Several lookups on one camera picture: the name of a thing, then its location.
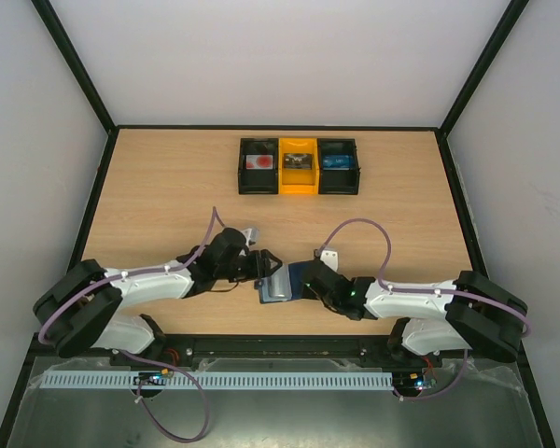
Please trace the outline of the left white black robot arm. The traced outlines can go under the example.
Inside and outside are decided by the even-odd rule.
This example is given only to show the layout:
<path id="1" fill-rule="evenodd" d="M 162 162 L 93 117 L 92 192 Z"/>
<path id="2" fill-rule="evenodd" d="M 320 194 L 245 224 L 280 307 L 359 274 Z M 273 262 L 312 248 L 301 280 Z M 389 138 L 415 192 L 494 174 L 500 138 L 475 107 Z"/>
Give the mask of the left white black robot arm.
<path id="1" fill-rule="evenodd" d="M 165 337 L 150 315 L 126 309 L 163 299 L 184 300 L 210 292 L 219 281 L 256 282 L 283 265 L 267 249 L 253 248 L 253 230 L 225 228 L 161 265 L 113 269 L 86 259 L 41 296 L 33 307 L 38 340 L 62 358 L 92 349 L 156 357 Z"/>

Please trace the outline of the navy blue card holder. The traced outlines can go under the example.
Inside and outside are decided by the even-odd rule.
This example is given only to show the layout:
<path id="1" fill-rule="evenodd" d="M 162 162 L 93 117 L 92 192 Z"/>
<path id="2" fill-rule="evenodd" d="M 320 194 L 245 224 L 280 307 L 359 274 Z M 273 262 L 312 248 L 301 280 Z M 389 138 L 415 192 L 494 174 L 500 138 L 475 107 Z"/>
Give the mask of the navy blue card holder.
<path id="1" fill-rule="evenodd" d="M 314 300 L 314 293 L 303 283 L 303 275 L 309 264 L 309 261 L 299 261 L 283 265 L 271 276 L 256 281 L 259 303 Z"/>

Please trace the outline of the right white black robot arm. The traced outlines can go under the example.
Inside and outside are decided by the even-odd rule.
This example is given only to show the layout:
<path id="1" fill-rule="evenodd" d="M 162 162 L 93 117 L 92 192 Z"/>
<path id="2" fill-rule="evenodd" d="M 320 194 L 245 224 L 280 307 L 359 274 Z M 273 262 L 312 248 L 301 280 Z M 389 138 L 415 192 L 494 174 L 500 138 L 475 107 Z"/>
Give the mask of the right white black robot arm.
<path id="1" fill-rule="evenodd" d="M 395 317 L 388 354 L 401 366 L 451 350 L 511 363 L 528 332 L 527 305 L 474 271 L 463 271 L 455 280 L 406 284 L 349 279 L 315 259 L 305 268 L 302 283 L 327 309 L 351 320 Z"/>

